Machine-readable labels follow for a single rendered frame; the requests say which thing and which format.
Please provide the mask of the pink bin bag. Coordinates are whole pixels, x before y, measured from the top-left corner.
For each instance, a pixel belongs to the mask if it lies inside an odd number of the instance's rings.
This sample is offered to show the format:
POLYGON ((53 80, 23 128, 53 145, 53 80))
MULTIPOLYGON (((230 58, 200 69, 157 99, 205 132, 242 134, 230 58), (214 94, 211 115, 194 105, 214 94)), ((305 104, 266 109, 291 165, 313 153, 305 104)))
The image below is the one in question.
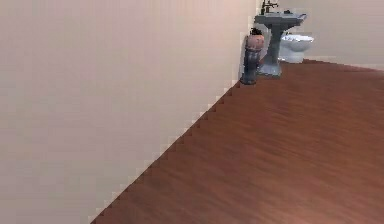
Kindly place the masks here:
POLYGON ((264 36, 261 30, 252 28, 246 38, 245 47, 248 50, 261 50, 264 47, 264 36))

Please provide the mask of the white toilet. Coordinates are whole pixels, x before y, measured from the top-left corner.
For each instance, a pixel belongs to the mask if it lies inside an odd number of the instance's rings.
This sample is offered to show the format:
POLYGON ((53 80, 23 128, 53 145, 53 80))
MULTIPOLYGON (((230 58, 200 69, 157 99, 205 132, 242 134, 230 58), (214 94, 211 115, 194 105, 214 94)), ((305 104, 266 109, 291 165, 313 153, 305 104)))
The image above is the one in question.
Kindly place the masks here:
POLYGON ((288 34, 281 38, 278 59, 288 63, 302 63, 304 53, 312 46, 313 37, 288 34))

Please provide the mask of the dark sink faucet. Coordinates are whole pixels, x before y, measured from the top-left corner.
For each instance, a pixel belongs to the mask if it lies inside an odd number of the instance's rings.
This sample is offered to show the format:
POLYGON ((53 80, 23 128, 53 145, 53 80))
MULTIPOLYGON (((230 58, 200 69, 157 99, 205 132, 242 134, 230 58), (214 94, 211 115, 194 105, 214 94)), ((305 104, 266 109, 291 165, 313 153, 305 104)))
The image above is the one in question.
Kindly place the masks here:
POLYGON ((270 0, 263 0, 261 7, 261 15, 269 13, 271 8, 278 7, 278 3, 272 3, 270 0))

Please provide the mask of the grey pedestal sink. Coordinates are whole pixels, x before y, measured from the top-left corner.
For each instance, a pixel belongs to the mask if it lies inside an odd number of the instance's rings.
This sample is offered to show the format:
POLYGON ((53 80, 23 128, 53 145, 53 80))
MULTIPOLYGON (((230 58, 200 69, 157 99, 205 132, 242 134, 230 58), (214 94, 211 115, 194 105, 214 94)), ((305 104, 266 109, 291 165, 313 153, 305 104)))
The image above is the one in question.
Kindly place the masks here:
POLYGON ((278 56, 282 34, 295 26, 300 26, 307 18, 306 13, 280 13, 271 12, 256 15, 254 21, 263 24, 270 31, 270 42, 263 62, 258 68, 258 73, 265 76, 279 77, 282 73, 278 56))

